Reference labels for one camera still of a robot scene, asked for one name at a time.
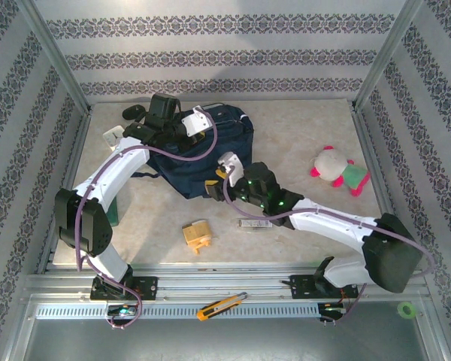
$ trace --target yellow box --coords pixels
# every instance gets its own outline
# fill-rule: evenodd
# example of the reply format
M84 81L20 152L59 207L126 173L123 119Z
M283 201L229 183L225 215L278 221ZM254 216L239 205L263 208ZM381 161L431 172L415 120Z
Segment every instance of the yellow box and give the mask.
M198 249L203 246L210 246L212 232L209 223L206 220L198 220L197 222L186 224L182 227L183 236L186 243L195 253L199 254Z

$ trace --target green object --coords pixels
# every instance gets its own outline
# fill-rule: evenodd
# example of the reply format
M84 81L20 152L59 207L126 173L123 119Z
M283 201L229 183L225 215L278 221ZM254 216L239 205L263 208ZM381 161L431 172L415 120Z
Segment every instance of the green object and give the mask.
M344 169L342 176L344 178L344 183L349 188L355 190L357 189L357 187L359 187L359 184L361 184L367 173L368 170L364 169L363 167L348 164L346 169Z
M117 197L114 198L107 211L107 219L112 227L119 225L119 210L117 208Z
M399 316L403 317L404 319L412 320L414 317L416 317L416 308L411 302L401 302L398 305L398 313Z

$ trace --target patterned wallpaper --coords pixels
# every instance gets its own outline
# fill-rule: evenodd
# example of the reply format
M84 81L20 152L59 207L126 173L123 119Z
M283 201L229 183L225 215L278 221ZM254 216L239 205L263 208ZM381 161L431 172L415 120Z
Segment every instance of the patterned wallpaper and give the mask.
M82 118L16 3L0 0L0 355Z
M430 286L451 341L451 1L422 5L363 117L395 212L436 260Z
M404 0L370 3L37 0L90 103L353 100Z

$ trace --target plush toy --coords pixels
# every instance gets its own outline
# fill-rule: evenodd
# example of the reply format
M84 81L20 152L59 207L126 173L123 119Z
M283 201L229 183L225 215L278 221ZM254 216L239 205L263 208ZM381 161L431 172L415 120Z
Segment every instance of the plush toy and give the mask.
M314 160L310 175L332 182L333 187L340 187L345 183L355 197L362 193L362 187L371 178L367 169L354 165L351 159L347 159L331 145L324 147Z

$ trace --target beige marble floor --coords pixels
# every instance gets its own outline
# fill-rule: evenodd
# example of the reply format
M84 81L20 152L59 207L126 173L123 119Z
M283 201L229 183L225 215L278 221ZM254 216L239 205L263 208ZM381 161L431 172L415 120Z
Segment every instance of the beige marble floor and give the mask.
M183 109L197 103L184 102ZM346 187L335 189L309 170L312 158L328 144L341 149L356 164L365 161L346 100L228 102L244 110L255 127L253 160L265 162L288 190L315 202L361 216L380 216L371 183L359 198ZM76 184L92 174L110 154L102 134L122 119L128 104L98 104L86 137ZM328 238L310 232L274 227L248 233L235 226L239 216L226 204L213 199L185 200L163 179L132 178L117 196L120 224L114 227L113 244L132 264L177 262L320 262L326 256L352 251ZM259 210L242 202L246 211ZM215 238L210 247L195 255L185 244L182 225L207 219ZM74 264L74 251L59 242L55 265Z

